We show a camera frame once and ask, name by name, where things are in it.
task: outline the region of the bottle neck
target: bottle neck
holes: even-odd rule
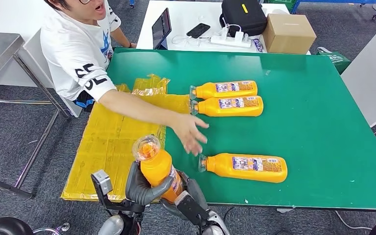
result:
[[[160,149],[159,152],[155,156],[153,156],[152,158],[148,160],[142,161],[141,164],[143,164],[147,168],[155,168],[156,166],[160,164],[161,161],[163,161],[164,158],[161,157],[161,155],[163,154],[164,154],[164,150]]]
[[[197,87],[197,88],[195,89],[195,91],[197,92],[196,95],[197,95],[198,98],[202,98],[202,97],[204,97],[204,96],[203,96],[204,89],[202,88],[202,86]]]
[[[207,157],[207,171],[215,171],[215,157]]]
[[[204,114],[205,113],[205,108],[206,108],[206,106],[205,106],[205,100],[204,101],[201,101],[201,102],[198,102],[198,107],[197,107],[197,109],[198,109],[198,112],[199,113],[201,113],[201,114]]]

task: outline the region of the green bag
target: green bag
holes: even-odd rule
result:
[[[327,55],[333,65],[335,66],[336,70],[339,74],[342,74],[342,72],[350,65],[351,61],[347,59],[345,56],[341,55],[338,52],[332,52],[327,50],[324,47],[318,47],[317,55]]]

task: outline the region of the hand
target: hand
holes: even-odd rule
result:
[[[126,198],[142,206],[151,203],[155,198],[160,197],[171,187],[174,178],[167,176],[161,184],[151,188],[147,179],[143,176],[139,164],[132,162],[126,182]]]
[[[184,172],[178,171],[178,173],[184,183],[184,190],[186,190],[204,210],[207,210],[207,201],[205,200],[205,196],[202,193],[197,181],[189,178]],[[175,204],[170,203],[164,198],[161,198],[160,202],[171,214],[176,215],[183,220],[187,220],[187,218],[176,208]]]
[[[202,147],[198,141],[207,143],[207,138],[198,131],[197,126],[209,127],[204,121],[190,114],[178,114],[169,126],[181,140],[185,151],[188,154],[192,152],[195,156],[202,153]]]

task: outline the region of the open mouth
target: open mouth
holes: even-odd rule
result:
[[[100,4],[98,7],[96,7],[96,11],[102,10],[103,9],[103,3]]]

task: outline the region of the black lettering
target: black lettering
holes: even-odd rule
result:
[[[75,74],[77,74],[78,78],[82,78],[85,76],[85,74],[79,74],[78,72],[84,72],[82,69],[75,69]]]
[[[91,89],[93,89],[93,81],[92,80],[89,80],[86,84],[89,84],[88,86],[87,85],[85,85],[85,87],[87,88],[87,90],[91,90]]]
[[[103,78],[103,79],[97,80],[97,79],[93,78],[93,81],[94,81],[94,83],[95,83],[96,85],[98,85],[98,84],[100,84],[100,83],[103,83],[103,82],[107,81],[107,79],[106,79],[106,78]]]
[[[93,70],[89,70],[89,68],[93,67],[94,64],[86,64],[85,66],[83,66],[83,69],[85,69],[87,72],[91,72]]]

